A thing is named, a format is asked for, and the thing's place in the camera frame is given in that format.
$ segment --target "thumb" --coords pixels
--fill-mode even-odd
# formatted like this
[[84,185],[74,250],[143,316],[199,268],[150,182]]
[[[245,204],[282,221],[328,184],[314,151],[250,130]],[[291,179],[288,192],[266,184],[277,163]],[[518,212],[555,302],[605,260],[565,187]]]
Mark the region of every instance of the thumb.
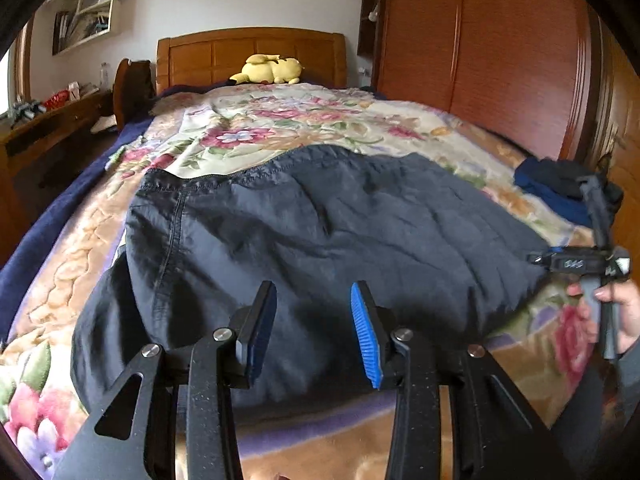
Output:
[[600,301],[615,301],[620,304],[629,304],[638,299],[638,289],[631,280],[601,286],[593,294]]

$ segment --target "red object on desk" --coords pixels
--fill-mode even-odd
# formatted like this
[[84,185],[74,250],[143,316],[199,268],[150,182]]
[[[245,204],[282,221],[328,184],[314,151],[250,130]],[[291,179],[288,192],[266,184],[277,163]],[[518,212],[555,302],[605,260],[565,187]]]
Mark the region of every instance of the red object on desk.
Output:
[[62,107],[67,101],[69,101],[69,90],[61,90],[44,101],[42,105],[47,110],[55,110],[56,108]]

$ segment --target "bedspread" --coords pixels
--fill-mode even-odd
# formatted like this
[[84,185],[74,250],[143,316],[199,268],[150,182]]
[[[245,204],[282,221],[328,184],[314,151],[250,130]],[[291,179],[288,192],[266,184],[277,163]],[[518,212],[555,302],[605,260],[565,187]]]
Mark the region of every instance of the bedspread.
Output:
[[[522,155],[491,134],[429,107],[309,84],[245,85],[159,101],[146,133],[117,152],[61,233],[23,301],[0,356],[0,421],[34,469],[51,478],[86,418],[69,378],[75,320],[123,239],[143,173],[229,174],[309,144],[365,155],[419,153],[499,203],[551,245],[590,244],[590,232],[513,185]],[[575,389],[590,349],[575,307],[554,280],[486,342],[547,424]],[[330,413],[241,428],[246,478],[382,478],[392,397],[372,394]],[[444,440],[450,442],[450,431]],[[178,446],[178,478],[186,474]]]

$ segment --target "yellow plush toy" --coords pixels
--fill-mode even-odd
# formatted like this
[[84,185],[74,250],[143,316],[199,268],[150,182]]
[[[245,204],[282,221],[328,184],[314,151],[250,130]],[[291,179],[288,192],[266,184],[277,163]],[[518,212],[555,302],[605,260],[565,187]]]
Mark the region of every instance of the yellow plush toy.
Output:
[[302,65],[297,59],[287,57],[280,59],[280,56],[271,54],[254,54],[246,60],[246,65],[242,67],[242,72],[231,76],[236,84],[240,83],[289,83],[293,85],[300,82]]

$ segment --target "wall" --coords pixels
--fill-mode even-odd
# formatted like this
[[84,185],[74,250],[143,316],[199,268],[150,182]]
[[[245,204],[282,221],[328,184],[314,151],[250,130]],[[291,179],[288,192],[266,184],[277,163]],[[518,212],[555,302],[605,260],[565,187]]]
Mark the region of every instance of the wall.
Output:
[[120,3],[119,34],[107,35],[53,57],[56,2],[44,4],[38,10],[31,47],[34,98],[47,98],[70,81],[98,84],[103,61],[109,63],[113,81],[123,57],[155,61],[161,38],[227,27],[299,27],[341,32],[347,39],[350,83],[357,84],[355,50],[360,0],[120,0]]

